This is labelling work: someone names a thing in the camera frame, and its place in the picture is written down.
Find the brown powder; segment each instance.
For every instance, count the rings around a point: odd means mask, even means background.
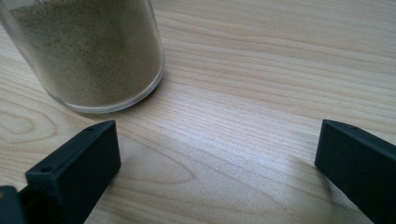
[[[49,0],[10,11],[22,33],[14,41],[43,88],[92,107],[131,99],[159,75],[163,53],[147,12],[136,0]]]

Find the wooden table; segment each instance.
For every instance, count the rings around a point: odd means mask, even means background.
[[[105,115],[50,99],[0,28],[0,185],[115,119],[122,167],[86,223],[370,223],[314,159],[323,119],[396,144],[396,2],[152,3],[163,80]]]

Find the clear plastic container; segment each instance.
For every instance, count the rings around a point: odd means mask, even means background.
[[[162,78],[149,0],[0,0],[0,22],[44,90],[75,111],[123,109]]]

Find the black plastic piece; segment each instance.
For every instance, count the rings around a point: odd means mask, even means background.
[[[27,171],[28,186],[19,199],[5,189],[6,199],[12,197],[12,202],[0,199],[0,220],[15,217],[12,224],[83,223],[119,169],[115,121],[93,125]],[[10,217],[7,213],[11,211],[22,214],[22,221],[17,215]]]
[[[396,146],[323,120],[315,165],[374,223],[396,223]]]

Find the light wood surface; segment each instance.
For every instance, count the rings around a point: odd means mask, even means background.
[[[122,167],[86,223],[371,223],[314,158],[322,119],[396,144],[396,2],[152,3],[163,80],[106,115],[50,99],[0,28],[0,185],[115,119]]]

